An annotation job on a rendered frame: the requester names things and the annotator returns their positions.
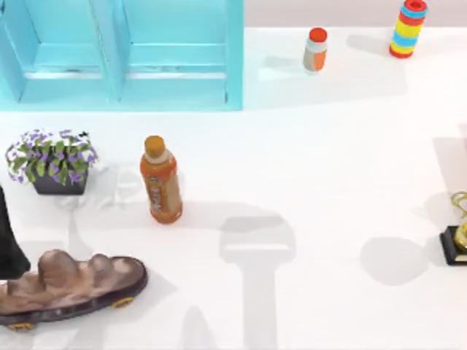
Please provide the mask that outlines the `orange drink bottle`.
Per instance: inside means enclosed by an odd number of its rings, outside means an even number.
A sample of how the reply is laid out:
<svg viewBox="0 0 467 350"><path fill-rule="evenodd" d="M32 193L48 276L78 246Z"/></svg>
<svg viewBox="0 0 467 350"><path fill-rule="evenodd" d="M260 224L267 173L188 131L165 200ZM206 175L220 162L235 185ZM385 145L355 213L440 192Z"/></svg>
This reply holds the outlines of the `orange drink bottle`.
<svg viewBox="0 0 467 350"><path fill-rule="evenodd" d="M177 161L161 136L145 139L140 172L153 218L161 224L176 222L183 210Z"/></svg>

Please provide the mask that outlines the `light blue rack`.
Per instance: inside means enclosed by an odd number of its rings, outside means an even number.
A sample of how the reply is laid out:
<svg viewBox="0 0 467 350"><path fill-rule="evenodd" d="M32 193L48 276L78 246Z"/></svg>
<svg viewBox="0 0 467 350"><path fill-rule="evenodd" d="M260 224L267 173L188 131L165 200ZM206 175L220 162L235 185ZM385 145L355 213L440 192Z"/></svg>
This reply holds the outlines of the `light blue rack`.
<svg viewBox="0 0 467 350"><path fill-rule="evenodd" d="M244 0L0 0L0 111L243 104Z"/></svg>

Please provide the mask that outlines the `gold trophy on black base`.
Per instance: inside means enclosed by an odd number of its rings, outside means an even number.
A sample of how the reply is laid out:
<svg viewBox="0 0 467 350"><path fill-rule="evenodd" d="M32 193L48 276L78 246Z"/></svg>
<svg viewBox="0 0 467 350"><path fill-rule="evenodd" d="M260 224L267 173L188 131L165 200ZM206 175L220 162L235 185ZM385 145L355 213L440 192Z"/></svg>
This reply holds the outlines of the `gold trophy on black base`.
<svg viewBox="0 0 467 350"><path fill-rule="evenodd" d="M467 266L467 191L455 192L450 196L451 204L460 211L460 223L447 226L439 234L439 240L448 265Z"/></svg>

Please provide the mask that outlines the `purple flower plant pot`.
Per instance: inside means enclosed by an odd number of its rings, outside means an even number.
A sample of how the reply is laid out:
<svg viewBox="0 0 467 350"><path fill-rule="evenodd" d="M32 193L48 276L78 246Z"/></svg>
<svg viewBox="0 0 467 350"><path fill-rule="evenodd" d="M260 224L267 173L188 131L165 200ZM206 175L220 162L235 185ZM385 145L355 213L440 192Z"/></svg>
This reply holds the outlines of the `purple flower plant pot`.
<svg viewBox="0 0 467 350"><path fill-rule="evenodd" d="M86 131L26 131L5 152L9 177L40 195L83 195L89 170L99 160Z"/></svg>

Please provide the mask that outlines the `stack of coloured rings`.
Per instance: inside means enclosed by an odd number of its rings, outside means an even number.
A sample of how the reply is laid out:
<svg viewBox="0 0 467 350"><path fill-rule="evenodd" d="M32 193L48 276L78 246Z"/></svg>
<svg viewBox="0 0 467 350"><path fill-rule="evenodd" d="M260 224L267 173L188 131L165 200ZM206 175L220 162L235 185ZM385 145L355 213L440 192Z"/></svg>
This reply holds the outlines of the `stack of coloured rings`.
<svg viewBox="0 0 467 350"><path fill-rule="evenodd" d="M427 12L424 0L404 0L388 48L393 57L404 59L413 55Z"/></svg>

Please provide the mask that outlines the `small red-capped orange bottle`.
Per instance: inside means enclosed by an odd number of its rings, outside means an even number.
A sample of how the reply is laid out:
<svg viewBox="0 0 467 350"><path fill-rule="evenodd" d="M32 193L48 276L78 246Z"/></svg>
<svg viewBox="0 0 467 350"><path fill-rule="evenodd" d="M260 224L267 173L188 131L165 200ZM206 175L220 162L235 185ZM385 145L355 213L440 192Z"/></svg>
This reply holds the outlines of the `small red-capped orange bottle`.
<svg viewBox="0 0 467 350"><path fill-rule="evenodd" d="M309 31L304 49L303 65L308 71L320 71L325 64L328 33L315 27Z"/></svg>

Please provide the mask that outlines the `brown rock ornament on tray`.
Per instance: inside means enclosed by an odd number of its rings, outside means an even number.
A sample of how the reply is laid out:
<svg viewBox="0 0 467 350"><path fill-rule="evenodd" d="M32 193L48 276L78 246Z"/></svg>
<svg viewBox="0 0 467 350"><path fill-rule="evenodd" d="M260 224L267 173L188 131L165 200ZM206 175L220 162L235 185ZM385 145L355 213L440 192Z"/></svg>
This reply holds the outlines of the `brown rock ornament on tray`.
<svg viewBox="0 0 467 350"><path fill-rule="evenodd" d="M39 258L36 271L0 284L0 326L32 330L39 323L119 308L132 303L148 279L146 266L134 257L76 260L53 249Z"/></svg>

